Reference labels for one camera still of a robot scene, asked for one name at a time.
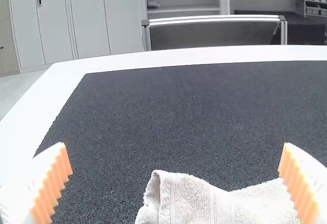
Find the floor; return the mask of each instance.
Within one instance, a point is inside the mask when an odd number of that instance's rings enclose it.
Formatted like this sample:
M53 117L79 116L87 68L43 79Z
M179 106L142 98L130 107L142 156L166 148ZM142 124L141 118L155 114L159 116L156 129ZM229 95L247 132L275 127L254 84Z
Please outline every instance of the floor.
M45 70L0 78L0 120Z

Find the cabinet door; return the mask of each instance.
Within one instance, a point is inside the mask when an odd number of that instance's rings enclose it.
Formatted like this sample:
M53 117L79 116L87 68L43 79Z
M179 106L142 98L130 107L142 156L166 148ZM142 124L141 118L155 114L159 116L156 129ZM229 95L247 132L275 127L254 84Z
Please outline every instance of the cabinet door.
M143 51L144 0L105 0L111 54Z
M9 19L0 21L0 73L19 71Z
M36 0L45 62L73 59L65 0Z
M71 0L79 58L109 55L104 0Z
M14 34L21 68L45 64L35 0L11 0Z
M9 18L8 0L0 0L0 20Z

